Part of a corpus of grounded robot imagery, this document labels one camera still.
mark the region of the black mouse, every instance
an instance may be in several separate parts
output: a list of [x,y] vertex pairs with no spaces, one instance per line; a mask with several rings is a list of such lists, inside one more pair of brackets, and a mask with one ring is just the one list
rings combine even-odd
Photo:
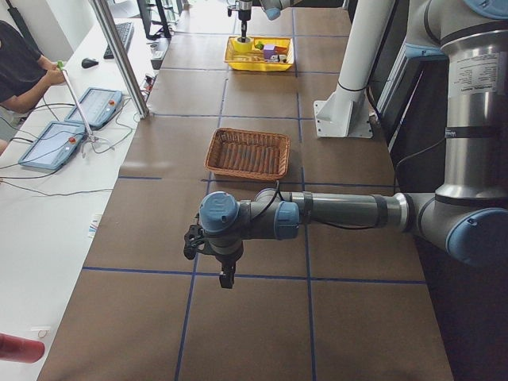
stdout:
[[87,69],[95,65],[98,65],[98,61],[93,58],[84,58],[83,61],[81,61],[81,67],[83,69]]

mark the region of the yellow bin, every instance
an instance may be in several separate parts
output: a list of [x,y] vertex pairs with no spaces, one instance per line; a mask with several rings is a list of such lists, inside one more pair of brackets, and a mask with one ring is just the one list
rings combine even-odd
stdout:
[[[230,37],[225,49],[224,62],[235,70],[246,71],[285,71],[293,66],[294,49],[293,40],[289,37],[249,37],[252,40],[252,49],[249,52],[239,52],[235,49],[238,36]],[[262,50],[256,48],[258,43],[273,44],[285,48],[286,62],[267,62],[264,60]]]

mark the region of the white table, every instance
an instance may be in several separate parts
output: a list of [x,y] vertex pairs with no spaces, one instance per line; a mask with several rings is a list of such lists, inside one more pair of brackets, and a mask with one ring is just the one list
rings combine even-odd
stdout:
[[[140,20],[130,21],[135,21],[136,25],[129,59],[141,84],[145,74],[152,74],[150,49]],[[66,69],[78,96],[88,87],[121,90],[125,97],[129,96],[115,61],[102,59],[105,49],[102,30],[95,25],[67,62]],[[98,59],[99,65],[82,69],[81,60],[85,57]],[[44,98],[47,103],[73,103],[65,85],[50,88]],[[53,110],[59,119],[70,110],[56,107]],[[53,120],[47,108],[37,110],[21,131],[37,136]],[[118,121],[135,129],[138,120],[133,103],[127,103]],[[128,132],[129,128],[116,124],[113,119],[96,134],[115,143]],[[23,132],[17,133],[17,137],[30,138]],[[6,181],[49,194],[111,189],[132,137],[133,133],[114,150],[101,155],[86,144],[84,158],[78,152],[49,177]],[[27,148],[27,144],[12,142],[0,157],[0,167],[16,163]],[[0,170],[0,177],[39,175],[44,173],[20,166]],[[46,345],[43,359],[34,364],[0,361],[0,378],[9,381],[37,379],[87,256],[92,241],[88,237],[91,218],[94,214],[102,214],[109,197],[110,191],[45,197],[0,183],[0,332],[39,340],[40,329],[48,329],[46,336],[40,339]]]

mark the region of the brown basket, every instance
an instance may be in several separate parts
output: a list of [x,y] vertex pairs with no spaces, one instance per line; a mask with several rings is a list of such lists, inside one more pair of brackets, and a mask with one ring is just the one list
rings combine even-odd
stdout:
[[289,148],[289,138],[278,133],[217,129],[205,167],[216,175],[277,180],[287,173]]

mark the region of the red cylinder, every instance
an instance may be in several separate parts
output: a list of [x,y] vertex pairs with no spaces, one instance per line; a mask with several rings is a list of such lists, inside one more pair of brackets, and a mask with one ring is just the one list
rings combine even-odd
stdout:
[[44,355],[44,343],[0,333],[0,360],[35,363]]

